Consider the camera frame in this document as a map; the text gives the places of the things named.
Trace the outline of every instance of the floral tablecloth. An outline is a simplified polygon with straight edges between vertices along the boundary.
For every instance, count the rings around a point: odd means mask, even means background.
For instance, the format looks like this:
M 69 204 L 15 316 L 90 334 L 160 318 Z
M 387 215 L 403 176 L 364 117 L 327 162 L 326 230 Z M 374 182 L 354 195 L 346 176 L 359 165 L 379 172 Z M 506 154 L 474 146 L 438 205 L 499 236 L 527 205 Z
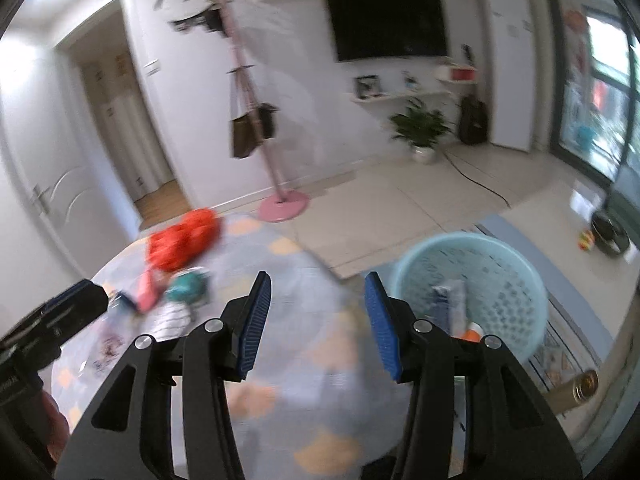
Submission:
M 94 282 L 135 297 L 145 240 L 101 269 Z M 210 272 L 209 303 L 191 328 L 246 295 L 260 270 L 271 276 L 271 308 L 254 370 L 227 384 L 232 426 L 247 479 L 356 479 L 360 468 L 398 443 L 410 389 L 383 370 L 362 298 L 312 254 L 249 215 L 225 217 L 222 238 L 194 265 Z M 103 378 L 86 366 L 102 320 L 63 348 L 52 393 L 74 427 Z M 127 343 L 144 324 L 130 314 Z M 180 388 L 172 399 L 177 474 L 187 476 Z

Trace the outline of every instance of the white refrigerator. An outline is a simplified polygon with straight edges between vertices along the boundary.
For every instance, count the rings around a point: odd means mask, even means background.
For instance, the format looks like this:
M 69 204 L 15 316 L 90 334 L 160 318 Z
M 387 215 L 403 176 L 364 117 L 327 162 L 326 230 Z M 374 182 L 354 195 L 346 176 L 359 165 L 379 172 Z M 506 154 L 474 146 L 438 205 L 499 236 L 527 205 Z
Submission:
M 536 60 L 529 0 L 486 0 L 493 65 L 490 140 L 528 152 L 533 142 Z

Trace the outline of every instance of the black backpack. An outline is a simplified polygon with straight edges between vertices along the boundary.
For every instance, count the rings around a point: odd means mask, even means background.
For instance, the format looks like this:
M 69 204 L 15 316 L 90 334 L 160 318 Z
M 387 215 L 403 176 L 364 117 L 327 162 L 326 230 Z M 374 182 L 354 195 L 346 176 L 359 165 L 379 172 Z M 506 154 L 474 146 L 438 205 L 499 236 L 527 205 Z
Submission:
M 458 122 L 458 138 L 464 144 L 486 142 L 489 129 L 489 117 L 486 105 L 474 95 L 467 95 L 460 103 L 461 113 Z

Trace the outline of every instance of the potted plant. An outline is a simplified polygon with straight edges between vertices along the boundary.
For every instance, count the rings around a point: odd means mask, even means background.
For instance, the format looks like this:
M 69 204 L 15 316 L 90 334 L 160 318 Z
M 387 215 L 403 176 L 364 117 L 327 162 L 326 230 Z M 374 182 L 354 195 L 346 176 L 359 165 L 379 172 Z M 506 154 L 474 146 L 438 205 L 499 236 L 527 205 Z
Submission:
M 451 131 L 440 110 L 429 111 L 418 98 L 408 99 L 404 114 L 389 117 L 396 134 L 392 139 L 404 140 L 414 152 L 414 160 L 422 164 L 431 164 L 435 160 L 434 147 L 438 139 Z

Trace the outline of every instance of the power cord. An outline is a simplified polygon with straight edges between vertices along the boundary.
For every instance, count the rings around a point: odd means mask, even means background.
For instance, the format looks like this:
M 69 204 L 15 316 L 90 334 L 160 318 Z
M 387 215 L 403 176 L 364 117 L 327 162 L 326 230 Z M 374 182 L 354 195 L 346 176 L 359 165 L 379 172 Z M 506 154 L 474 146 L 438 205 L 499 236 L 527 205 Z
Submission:
M 509 201 L 508 201 L 505 197 L 503 197 L 500 193 L 498 193 L 497 191 L 494 191 L 493 189 L 491 189 L 491 188 L 489 188 L 489 187 L 485 186 L 484 184 L 480 184 L 479 182 L 476 182 L 476 181 L 475 181 L 475 180 L 473 180 L 471 177 L 466 176 L 464 173 L 462 173 L 462 171 L 460 171 L 460 168 L 459 168 L 459 167 L 457 167 L 457 166 L 453 163 L 453 161 L 449 158 L 449 155 L 447 155 L 447 152 L 445 152 L 444 150 L 442 150 L 442 154 L 444 155 L 444 158 L 446 158 L 446 159 L 449 161 L 449 164 L 450 164 L 450 165 L 452 165 L 452 166 L 455 168 L 455 170 L 456 170 L 460 175 L 462 175 L 463 177 L 465 177 L 467 180 L 470 180 L 470 181 L 471 181 L 471 182 L 473 182 L 474 184 L 477 184 L 477 185 L 478 185 L 478 186 L 480 186 L 480 187 L 484 187 L 487 191 L 492 192 L 495 196 L 499 196 L 501 199 L 503 199 L 503 200 L 504 200 L 504 203 L 507 205 L 507 207 L 508 207 L 509 209 L 511 209 L 511 204 L 509 203 Z

